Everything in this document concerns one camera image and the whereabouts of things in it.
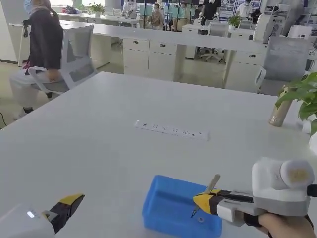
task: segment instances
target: window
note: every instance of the window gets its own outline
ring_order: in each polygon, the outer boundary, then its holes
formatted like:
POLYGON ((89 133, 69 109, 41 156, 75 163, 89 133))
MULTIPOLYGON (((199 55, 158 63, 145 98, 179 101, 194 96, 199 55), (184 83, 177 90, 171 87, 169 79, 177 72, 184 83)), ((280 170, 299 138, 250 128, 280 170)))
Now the window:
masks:
POLYGON ((51 0, 52 6, 71 6, 71 0, 51 0))
MULTIPOLYGON (((51 0, 52 6, 71 6, 71 0, 51 0)), ((95 2, 96 4, 105 5, 105 0, 82 0, 84 6, 88 6, 90 3, 95 2)))

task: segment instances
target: blue plastic tray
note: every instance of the blue plastic tray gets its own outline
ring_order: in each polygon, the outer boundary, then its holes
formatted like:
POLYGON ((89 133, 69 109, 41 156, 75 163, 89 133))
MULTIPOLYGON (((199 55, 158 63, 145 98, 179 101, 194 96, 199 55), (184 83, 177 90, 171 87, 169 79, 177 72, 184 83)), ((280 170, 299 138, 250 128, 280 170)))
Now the blue plastic tray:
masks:
POLYGON ((206 186, 156 175, 143 204, 144 226, 183 238, 215 238, 221 235, 221 218, 195 208, 193 196, 206 186))

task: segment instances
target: black shirt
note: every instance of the black shirt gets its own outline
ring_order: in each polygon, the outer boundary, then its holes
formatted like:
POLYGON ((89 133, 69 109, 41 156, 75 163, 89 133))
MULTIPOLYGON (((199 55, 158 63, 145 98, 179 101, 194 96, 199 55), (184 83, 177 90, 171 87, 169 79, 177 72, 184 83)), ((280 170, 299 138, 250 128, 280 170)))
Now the black shirt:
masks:
POLYGON ((60 69, 64 30, 48 10, 39 10, 30 17, 30 67, 60 69))
POLYGON ((217 8, 221 7, 221 0, 215 0, 214 3, 209 3, 209 0, 204 0, 203 5, 205 6, 204 18, 212 20, 217 12, 217 8))

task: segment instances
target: office chair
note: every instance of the office chair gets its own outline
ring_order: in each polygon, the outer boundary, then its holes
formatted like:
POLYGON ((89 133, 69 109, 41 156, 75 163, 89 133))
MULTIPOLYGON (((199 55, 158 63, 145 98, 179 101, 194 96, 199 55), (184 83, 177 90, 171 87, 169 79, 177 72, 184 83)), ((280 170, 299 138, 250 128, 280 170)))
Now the office chair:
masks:
POLYGON ((263 67, 255 78, 257 93, 278 96, 285 84, 305 74, 309 41, 270 37, 263 67))
MULTIPOLYGON (((206 24, 209 23, 209 29, 208 29, 208 35, 212 36, 221 36, 224 37, 226 35, 226 32, 229 28, 228 24, 223 23, 223 25, 219 25, 218 21, 210 21, 206 20, 206 24)), ((218 52, 221 51, 224 53, 223 49, 215 49, 215 48, 207 48, 209 50, 209 53, 200 55, 200 58, 206 57, 205 61, 207 62, 210 58, 214 57, 218 60, 219 63, 223 61, 223 56, 218 55, 218 52)))
POLYGON ((64 30, 60 64, 60 74, 64 80, 42 83, 37 73, 46 69, 32 67, 29 68, 29 73, 36 81, 32 87, 45 93, 60 95, 96 75, 98 72, 93 66, 90 53, 93 29, 94 26, 91 25, 64 30))

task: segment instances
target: led light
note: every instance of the led light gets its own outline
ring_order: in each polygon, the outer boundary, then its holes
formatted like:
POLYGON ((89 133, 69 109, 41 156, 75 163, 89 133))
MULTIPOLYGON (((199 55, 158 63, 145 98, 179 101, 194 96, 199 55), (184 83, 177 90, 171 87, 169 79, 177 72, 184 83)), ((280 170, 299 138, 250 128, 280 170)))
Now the led light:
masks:
POLYGON ((30 218, 34 218, 34 214, 32 212, 27 212, 27 214, 29 215, 30 218))

